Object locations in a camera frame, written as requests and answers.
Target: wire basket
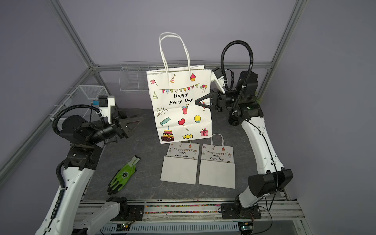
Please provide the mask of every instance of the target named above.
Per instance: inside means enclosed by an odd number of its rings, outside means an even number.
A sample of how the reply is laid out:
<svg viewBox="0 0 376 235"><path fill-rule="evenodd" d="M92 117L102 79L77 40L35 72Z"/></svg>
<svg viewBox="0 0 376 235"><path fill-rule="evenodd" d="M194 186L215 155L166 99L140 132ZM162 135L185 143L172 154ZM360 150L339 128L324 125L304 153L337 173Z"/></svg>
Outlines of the wire basket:
<svg viewBox="0 0 376 235"><path fill-rule="evenodd" d="M60 105L60 108L51 115L51 120L53 121L56 117L56 115L62 111L63 109L66 109L67 107L70 107L72 105L91 105L93 100L97 100L98 96L108 96L108 92L104 86L91 86L91 85L80 85L77 86L73 92L67 97L67 99ZM62 129L61 126L64 122L64 120L72 115L79 115L83 117L86 120L90 119L90 110L91 109L74 109L67 113L65 113L58 121L58 129ZM95 115L95 112L92 112L92 121L99 120L98 115Z"/></svg>
<svg viewBox="0 0 376 235"><path fill-rule="evenodd" d="M167 63L169 68L188 66L187 61L168 61ZM121 62L120 65L119 86L122 92L147 92L149 88L146 71L165 68L162 61ZM205 61L191 61L191 66L193 65L205 65Z"/></svg>

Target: balloon illustration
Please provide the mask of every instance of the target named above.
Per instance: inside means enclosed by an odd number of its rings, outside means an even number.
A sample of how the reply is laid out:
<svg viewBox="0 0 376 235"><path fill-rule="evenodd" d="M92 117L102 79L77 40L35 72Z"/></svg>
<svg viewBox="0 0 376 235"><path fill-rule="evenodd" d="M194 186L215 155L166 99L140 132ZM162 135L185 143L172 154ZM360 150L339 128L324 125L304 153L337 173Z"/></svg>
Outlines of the balloon illustration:
<svg viewBox="0 0 376 235"><path fill-rule="evenodd" d="M205 93L205 90L206 90L207 87L208 87L207 85L200 86L200 88L202 89L202 93Z"/></svg>

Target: black cable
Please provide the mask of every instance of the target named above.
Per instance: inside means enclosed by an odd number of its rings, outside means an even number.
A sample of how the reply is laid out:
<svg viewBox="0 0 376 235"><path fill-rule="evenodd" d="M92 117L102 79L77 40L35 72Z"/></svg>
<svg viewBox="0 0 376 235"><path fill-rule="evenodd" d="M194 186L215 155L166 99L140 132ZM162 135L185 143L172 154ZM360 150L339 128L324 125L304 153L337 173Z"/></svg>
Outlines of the black cable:
<svg viewBox="0 0 376 235"><path fill-rule="evenodd" d="M65 181L64 181L63 175L61 174L61 167L64 165L64 162L65 162L65 159L62 162L60 162L58 164L58 166L56 167L56 176L58 177L58 180L59 180L59 183L60 183L60 188L64 188L64 189L60 189L59 196L58 196L58 199L56 200L55 206L52 210L51 217L50 217L51 220L50 220L47 228L50 227L52 220L54 218L56 218L56 215L59 211L61 201L63 200L63 196L64 196L64 193L65 193Z"/></svg>
<svg viewBox="0 0 376 235"><path fill-rule="evenodd" d="M270 212L269 212L265 207L263 207L263 206L259 206L259 207L264 208L264 209L269 213L269 216L270 216L270 219L271 219L271 223L270 223L270 226L269 226L266 230L264 230L264 231L262 231L262 232L251 233L251 235L255 235L255 234L259 234L259 233L266 232L266 231L268 231L268 230L271 228L271 226L273 225L273 217L271 217Z"/></svg>
<svg viewBox="0 0 376 235"><path fill-rule="evenodd" d="M229 89L227 89L227 87L226 86L228 86L227 84L228 84L228 80L227 80L227 78L226 78L226 80L224 80L224 82L225 82L225 88L226 88L226 90L231 90L232 89L232 87L233 87L233 84L234 84L234 72L231 70L231 69L227 69L227 70L229 70L229 71L231 71L231 87L229 88Z"/></svg>
<svg viewBox="0 0 376 235"><path fill-rule="evenodd" d="M265 198L265 206L266 206L266 208L268 208L268 201L266 200L266 197L264 197L264 198Z"/></svg>
<svg viewBox="0 0 376 235"><path fill-rule="evenodd" d="M90 124L91 124L91 114L92 114L92 112L93 112L93 110L92 110L92 109L90 109L90 119L89 119L89 123L90 123Z"/></svg>
<svg viewBox="0 0 376 235"><path fill-rule="evenodd" d="M78 108L87 108L87 109L92 109L94 111L96 111L100 117L100 120L102 121L102 127L101 128L97 128L96 126L94 126L93 124L90 124L90 127L93 128L94 130L102 130L102 128L105 126L105 119L104 117L102 116L102 114L100 113L100 110L97 109L96 107L93 107L93 106L90 106L90 105L72 105L66 109L63 109L61 112L59 112L53 122L52 122L52 129L53 131L57 134L57 135L60 135L60 131L58 129L58 121L59 119L64 115L66 114L67 112L71 111L71 110L74 110L74 109L78 109Z"/></svg>
<svg viewBox="0 0 376 235"><path fill-rule="evenodd" d="M262 137L263 137L264 140L265 140L266 146L268 147L268 150L269 150L269 153L270 153L270 156L271 156L271 160L273 161L274 169L276 170L276 174L277 174L277 187L276 187L276 191L274 192L273 199L272 199L271 202L270 202L270 207L269 207L269 209L268 209L268 211L270 211L270 209L271 209L271 205L273 204L274 198L276 197L276 194L277 194L277 191L278 191L278 181L279 181L279 179L278 179L277 167L276 167L276 164L275 164L275 162L274 162L273 155L272 155L272 153L271 153L271 151L270 151L270 148L269 148L268 142L266 141L265 136L261 133L260 129L258 129L253 123L251 123L250 121L248 121L248 120L242 118L241 116L238 116L238 115L236 115L236 116L237 116L237 117L240 117L240 118L243 119L244 121L246 121L246 122L248 122L249 124L253 125L253 126L259 131L260 135L262 135Z"/></svg>
<svg viewBox="0 0 376 235"><path fill-rule="evenodd" d="M229 91L229 90L232 89L232 87L233 87L233 81L231 83L231 86L228 87L227 86L226 71L224 70L224 62L223 62L223 60L224 60L224 55L225 55L227 49L229 47L231 47L232 45L235 45L235 44L240 44L240 45L243 45L245 48L247 48L248 53L249 53L249 67L248 67L248 72L247 72L246 78L243 81L243 84L242 84L241 89L240 89L240 91L238 93L238 96L236 97L236 99L234 101L234 104L232 105L232 111L235 110L236 106L238 105L238 103L240 101L241 96L244 93L245 88L247 87L247 81L248 81L248 78L251 76L252 67L253 67L253 52L252 52L252 48L246 42L241 41L241 40L235 40L235 41L232 41L229 44L227 44L225 46L225 48L223 49L222 55L221 55L221 70L222 70L223 80L224 80L224 86L225 86L226 90Z"/></svg>

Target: lollipop illustration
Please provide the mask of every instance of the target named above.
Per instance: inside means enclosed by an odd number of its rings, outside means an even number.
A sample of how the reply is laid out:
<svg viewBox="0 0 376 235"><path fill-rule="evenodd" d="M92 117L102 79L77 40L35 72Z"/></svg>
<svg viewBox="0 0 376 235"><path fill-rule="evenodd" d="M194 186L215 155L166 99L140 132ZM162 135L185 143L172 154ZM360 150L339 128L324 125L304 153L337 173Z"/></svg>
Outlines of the lollipop illustration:
<svg viewBox="0 0 376 235"><path fill-rule="evenodd" d="M183 127L187 130L187 131L189 131L188 129L187 129L187 127L184 125L184 123L185 123L185 119L184 118L182 118L180 121L178 121L177 122L179 125L183 125Z"/></svg>

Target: green glove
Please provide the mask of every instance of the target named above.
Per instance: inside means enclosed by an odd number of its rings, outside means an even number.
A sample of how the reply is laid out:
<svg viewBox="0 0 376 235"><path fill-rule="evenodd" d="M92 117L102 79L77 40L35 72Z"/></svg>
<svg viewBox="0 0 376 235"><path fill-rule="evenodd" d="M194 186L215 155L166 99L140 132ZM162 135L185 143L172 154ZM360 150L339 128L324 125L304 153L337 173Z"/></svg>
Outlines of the green glove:
<svg viewBox="0 0 376 235"><path fill-rule="evenodd" d="M118 170L111 180L111 182L108 184L108 195L111 194L117 194L118 191L120 191L124 185L128 182L129 178L135 173L136 171L136 163L140 158L138 158L136 155L127 163L125 166L123 166L120 170Z"/></svg>

